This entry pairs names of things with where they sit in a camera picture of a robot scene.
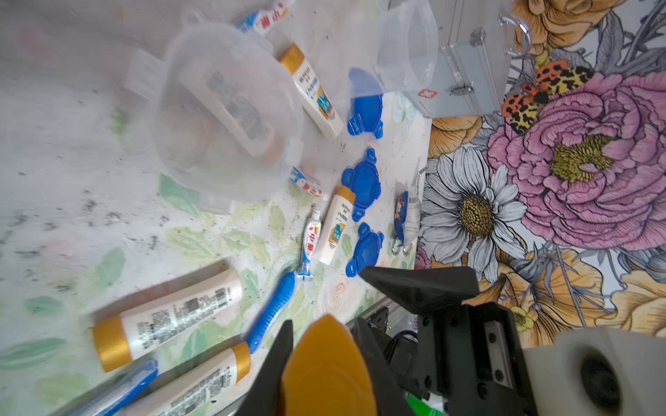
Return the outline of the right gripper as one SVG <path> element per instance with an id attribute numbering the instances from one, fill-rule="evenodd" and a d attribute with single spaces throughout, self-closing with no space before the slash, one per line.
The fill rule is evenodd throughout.
<path id="1" fill-rule="evenodd" d="M 480 294 L 470 267 L 367 267 L 362 279 L 418 317 L 416 379 L 451 415 L 535 415 L 532 384 L 513 313 L 472 306 Z"/>

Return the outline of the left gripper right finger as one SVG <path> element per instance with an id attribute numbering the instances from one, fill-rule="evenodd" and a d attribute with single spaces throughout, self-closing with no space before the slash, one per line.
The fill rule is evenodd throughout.
<path id="1" fill-rule="evenodd" d="M 378 414 L 383 416 L 414 416 L 415 414 L 397 384 L 395 375 L 388 366 L 369 324 L 364 319 L 355 319 L 353 337 L 369 371 Z"/>

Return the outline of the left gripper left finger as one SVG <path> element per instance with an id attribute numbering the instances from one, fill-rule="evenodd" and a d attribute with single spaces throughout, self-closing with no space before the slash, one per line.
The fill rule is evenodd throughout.
<path id="1" fill-rule="evenodd" d="M 282 376 L 293 352 L 292 320 L 283 322 L 253 385 L 235 415 L 276 416 L 284 414 Z"/>

